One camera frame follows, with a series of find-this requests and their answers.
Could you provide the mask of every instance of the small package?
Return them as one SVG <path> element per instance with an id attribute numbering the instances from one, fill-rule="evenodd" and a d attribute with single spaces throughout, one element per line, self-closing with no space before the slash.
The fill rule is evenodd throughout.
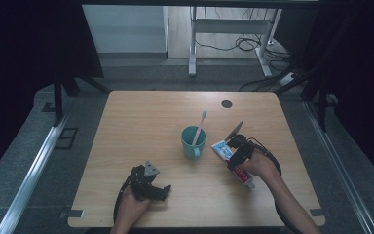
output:
<path id="1" fill-rule="evenodd" d="M 227 145 L 226 141 L 221 140 L 220 142 L 215 143 L 211 148 L 224 160 L 226 165 L 230 162 L 230 158 L 233 156 L 233 152 L 230 147 Z M 242 182 L 243 185 L 247 186 L 249 189 L 253 189 L 253 177 L 247 172 L 239 170 L 238 168 L 233 169 L 233 173 L 236 177 Z"/>

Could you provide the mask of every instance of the metal frame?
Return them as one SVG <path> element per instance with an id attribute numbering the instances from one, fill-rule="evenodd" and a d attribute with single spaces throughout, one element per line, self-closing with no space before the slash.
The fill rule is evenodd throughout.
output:
<path id="1" fill-rule="evenodd" d="M 278 9 L 274 9 L 269 20 L 260 19 L 197 19 L 197 7 L 193 7 L 191 18 L 191 44 L 188 74 L 196 76 L 196 34 L 197 33 L 233 33 L 233 34 L 261 34 L 262 41 L 260 48 L 255 53 L 262 66 L 265 77 L 272 77 L 269 64 L 266 62 L 264 53 L 268 45 L 270 35 L 275 25 Z"/>

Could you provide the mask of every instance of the gray floor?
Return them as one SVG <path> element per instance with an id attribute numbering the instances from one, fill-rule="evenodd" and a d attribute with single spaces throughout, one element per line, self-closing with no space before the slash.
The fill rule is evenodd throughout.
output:
<path id="1" fill-rule="evenodd" d="M 105 79 L 96 79 L 113 90 L 237 91 L 241 85 L 263 78 L 256 59 L 199 59 L 197 77 L 188 76 L 187 59 L 116 58 L 101 56 Z M 108 95 L 81 80 L 65 128 L 77 130 L 70 149 L 57 149 L 42 173 L 15 230 L 16 233 L 108 233 L 106 229 L 71 228 L 66 214 L 84 170 Z M 249 90 L 255 85 L 246 87 Z M 279 96 L 280 104 L 306 165 L 326 216 L 323 233 L 365 233 L 355 210 L 318 140 L 304 103 L 303 85 Z M 54 121 L 43 112 L 53 103 L 52 87 L 36 94 L 35 106 L 0 162 L 0 223 Z M 326 127 L 336 151 L 374 219 L 374 168 L 359 147 L 327 109 Z M 57 146 L 68 145 L 59 140 Z M 276 229 L 135 230 L 134 233 L 279 233 Z"/>

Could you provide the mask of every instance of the human hand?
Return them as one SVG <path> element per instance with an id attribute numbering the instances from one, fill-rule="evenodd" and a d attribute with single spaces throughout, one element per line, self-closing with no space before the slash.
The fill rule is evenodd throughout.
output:
<path id="1" fill-rule="evenodd" d="M 117 219 L 111 229 L 111 234 L 125 234 L 147 211 L 152 200 L 136 200 L 132 189 L 127 187 L 118 208 Z"/>
<path id="2" fill-rule="evenodd" d="M 238 165 L 240 170 L 246 170 L 252 175 L 259 176 L 266 182 L 266 179 L 280 175 L 275 164 L 266 157 L 259 149 L 254 149 L 249 160 Z"/>

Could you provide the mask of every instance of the table leg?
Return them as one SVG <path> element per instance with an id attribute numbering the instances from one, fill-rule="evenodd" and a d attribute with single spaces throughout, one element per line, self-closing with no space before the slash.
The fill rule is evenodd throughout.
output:
<path id="1" fill-rule="evenodd" d="M 259 59 L 260 65 L 262 66 L 265 77 L 272 77 L 272 72 L 270 71 L 269 64 L 266 62 L 264 53 L 266 51 L 266 46 L 269 42 L 270 34 L 272 33 L 272 30 L 273 30 L 273 26 L 275 25 L 277 14 L 278 14 L 278 9 L 275 9 L 273 11 L 273 15 L 269 18 L 269 24 L 267 25 L 266 32 L 262 36 L 260 48 L 256 48 L 256 55 L 257 55 L 257 58 Z"/>
<path id="2" fill-rule="evenodd" d="M 191 45 L 190 57 L 188 63 L 189 76 L 196 76 L 196 21 L 197 21 L 197 7 L 193 7 L 193 16 L 191 18 Z"/>

